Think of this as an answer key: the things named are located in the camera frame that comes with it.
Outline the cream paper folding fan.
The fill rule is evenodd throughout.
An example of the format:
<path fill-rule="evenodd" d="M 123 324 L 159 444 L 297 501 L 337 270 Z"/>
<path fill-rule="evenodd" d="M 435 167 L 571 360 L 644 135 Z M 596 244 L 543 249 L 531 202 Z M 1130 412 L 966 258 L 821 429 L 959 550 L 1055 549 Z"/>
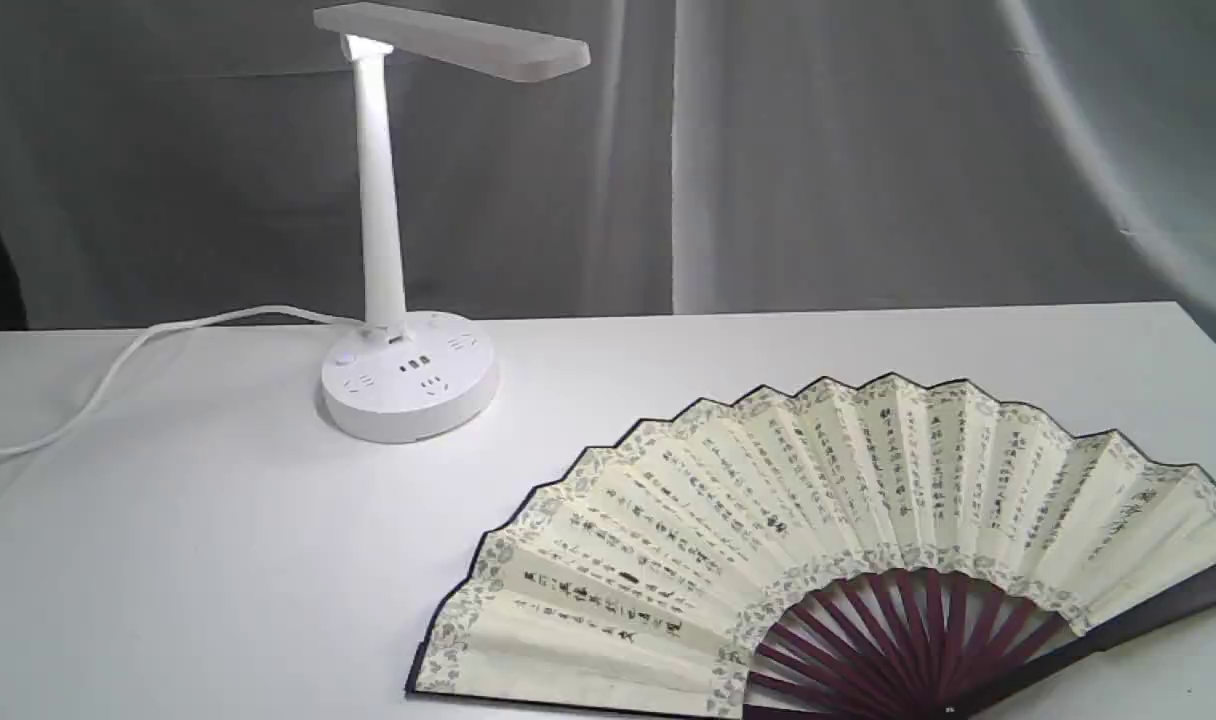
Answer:
<path fill-rule="evenodd" d="M 1216 609 L 1216 480 L 966 379 L 700 398 L 483 534 L 409 694 L 969 719 Z"/>

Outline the grey backdrop curtain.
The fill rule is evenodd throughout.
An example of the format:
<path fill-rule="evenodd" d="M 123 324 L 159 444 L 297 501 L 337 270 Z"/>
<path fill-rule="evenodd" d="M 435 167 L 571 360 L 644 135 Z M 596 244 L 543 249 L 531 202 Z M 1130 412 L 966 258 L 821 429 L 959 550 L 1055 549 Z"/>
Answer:
<path fill-rule="evenodd" d="M 0 1 L 28 330 L 358 316 L 355 92 L 314 1 Z M 416 1 L 589 44 L 392 54 L 416 309 L 1178 300 L 1216 342 L 1216 1 Z"/>

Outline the white desk lamp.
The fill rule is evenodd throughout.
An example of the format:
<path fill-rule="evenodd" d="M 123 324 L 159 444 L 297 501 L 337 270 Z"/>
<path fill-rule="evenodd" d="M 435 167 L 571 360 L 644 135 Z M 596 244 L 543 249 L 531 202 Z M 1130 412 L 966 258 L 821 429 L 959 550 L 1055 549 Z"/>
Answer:
<path fill-rule="evenodd" d="M 483 414 L 497 395 L 500 370 L 479 324 L 406 304 L 387 58 L 402 51 L 537 83 L 589 67 L 590 47 L 579 38 L 375 2 L 316 9 L 314 24 L 340 36 L 351 64 L 364 260 L 362 322 L 323 360 L 323 404 L 348 435 L 407 445 Z"/>

